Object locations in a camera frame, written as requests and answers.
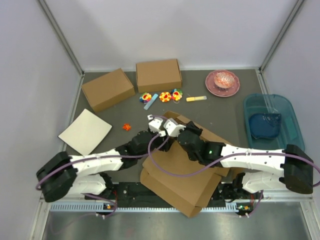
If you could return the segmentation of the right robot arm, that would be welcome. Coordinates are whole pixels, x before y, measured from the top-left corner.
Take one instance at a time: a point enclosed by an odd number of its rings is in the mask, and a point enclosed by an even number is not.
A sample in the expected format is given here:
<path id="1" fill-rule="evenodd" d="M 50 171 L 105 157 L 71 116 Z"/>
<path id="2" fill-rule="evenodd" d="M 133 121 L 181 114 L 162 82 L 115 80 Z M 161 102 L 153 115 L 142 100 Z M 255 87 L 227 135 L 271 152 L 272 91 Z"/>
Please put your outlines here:
<path id="1" fill-rule="evenodd" d="M 242 148 L 200 138 L 202 129 L 192 121 L 178 124 L 170 136 L 187 152 L 191 161 L 206 168 L 243 168 L 233 180 L 233 192 L 239 198 L 262 190 L 288 189 L 291 192 L 313 193 L 314 162 L 293 144 L 285 149 L 261 150 Z"/>

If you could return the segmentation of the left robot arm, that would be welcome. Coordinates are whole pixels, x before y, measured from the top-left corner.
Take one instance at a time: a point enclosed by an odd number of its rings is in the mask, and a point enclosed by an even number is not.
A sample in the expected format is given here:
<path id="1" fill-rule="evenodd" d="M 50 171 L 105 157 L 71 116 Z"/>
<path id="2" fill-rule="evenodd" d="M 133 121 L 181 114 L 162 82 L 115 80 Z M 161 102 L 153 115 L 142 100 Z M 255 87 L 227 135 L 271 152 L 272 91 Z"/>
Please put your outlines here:
<path id="1" fill-rule="evenodd" d="M 140 131 L 131 141 L 102 153 L 86 156 L 68 155 L 61 151 L 36 172 L 36 190 L 47 203 L 75 194 L 100 195 L 109 198 L 114 191 L 108 171 L 121 171 L 135 166 L 153 150 L 167 152 L 170 136 L 163 130 Z"/>

